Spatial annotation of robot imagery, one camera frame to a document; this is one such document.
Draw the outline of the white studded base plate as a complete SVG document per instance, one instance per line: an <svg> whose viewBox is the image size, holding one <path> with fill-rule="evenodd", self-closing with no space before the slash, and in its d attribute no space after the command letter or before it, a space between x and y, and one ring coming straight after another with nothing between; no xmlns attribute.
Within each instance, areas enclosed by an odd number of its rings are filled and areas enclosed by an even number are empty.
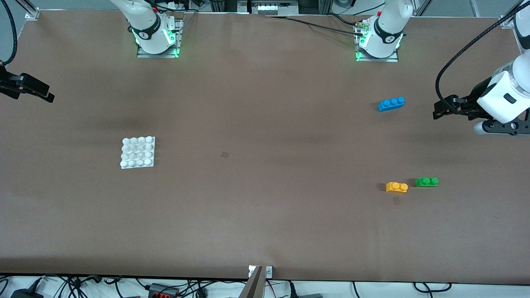
<svg viewBox="0 0 530 298"><path fill-rule="evenodd" d="M120 168L146 168L155 164L156 137L123 138Z"/></svg>

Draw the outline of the blue three-stud block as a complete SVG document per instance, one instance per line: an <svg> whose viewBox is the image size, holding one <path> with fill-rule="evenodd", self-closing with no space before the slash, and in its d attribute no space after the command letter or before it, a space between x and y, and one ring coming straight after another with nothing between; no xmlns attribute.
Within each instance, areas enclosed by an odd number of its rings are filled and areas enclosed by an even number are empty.
<svg viewBox="0 0 530 298"><path fill-rule="evenodd" d="M400 96L397 98L382 100L381 102L379 102L379 104L377 104L377 109L380 113L383 113L386 111L399 109L403 107L404 105L405 105L405 98Z"/></svg>

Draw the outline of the black power adapter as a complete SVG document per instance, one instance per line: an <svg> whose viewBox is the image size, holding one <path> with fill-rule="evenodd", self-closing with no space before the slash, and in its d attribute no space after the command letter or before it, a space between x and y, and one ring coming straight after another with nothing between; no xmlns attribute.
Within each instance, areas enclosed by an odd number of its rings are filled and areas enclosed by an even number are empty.
<svg viewBox="0 0 530 298"><path fill-rule="evenodd" d="M29 289L18 289L15 290L10 298L44 298L43 295Z"/></svg>

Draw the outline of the white power strip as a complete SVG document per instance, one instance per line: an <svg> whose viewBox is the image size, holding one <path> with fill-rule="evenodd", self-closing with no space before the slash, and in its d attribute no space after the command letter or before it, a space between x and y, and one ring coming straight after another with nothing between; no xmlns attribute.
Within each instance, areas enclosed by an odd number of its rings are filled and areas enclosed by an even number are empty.
<svg viewBox="0 0 530 298"><path fill-rule="evenodd" d="M297 0L251 0L253 14L288 16L299 13Z"/></svg>

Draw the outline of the black box with orange connectors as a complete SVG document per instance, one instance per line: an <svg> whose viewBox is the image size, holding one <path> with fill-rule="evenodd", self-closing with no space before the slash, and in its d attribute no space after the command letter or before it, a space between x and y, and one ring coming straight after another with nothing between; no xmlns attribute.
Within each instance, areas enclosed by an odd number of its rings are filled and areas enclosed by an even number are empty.
<svg viewBox="0 0 530 298"><path fill-rule="evenodd" d="M152 283L148 289L148 298L177 298L179 292L177 286Z"/></svg>

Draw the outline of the black power plug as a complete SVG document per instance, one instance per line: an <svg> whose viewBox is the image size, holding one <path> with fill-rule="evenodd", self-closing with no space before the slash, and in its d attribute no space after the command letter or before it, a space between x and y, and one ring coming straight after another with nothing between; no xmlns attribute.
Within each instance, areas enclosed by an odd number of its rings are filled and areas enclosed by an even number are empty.
<svg viewBox="0 0 530 298"><path fill-rule="evenodd" d="M288 298L323 298L323 295L321 293L313 293L301 296L297 292L296 287L292 281L288 280L288 284L290 288L290 294Z"/></svg>

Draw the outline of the silver table edge bracket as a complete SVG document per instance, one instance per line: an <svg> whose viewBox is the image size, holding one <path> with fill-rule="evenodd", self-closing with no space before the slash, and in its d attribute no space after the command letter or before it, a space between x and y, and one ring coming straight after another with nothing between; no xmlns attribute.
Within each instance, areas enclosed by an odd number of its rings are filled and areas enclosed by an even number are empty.
<svg viewBox="0 0 530 298"><path fill-rule="evenodd" d="M252 276L256 268L257 266L253 266L253 265L250 265L248 267L248 278ZM273 266L263 266L263 273L265 274L266 279L272 279Z"/></svg>

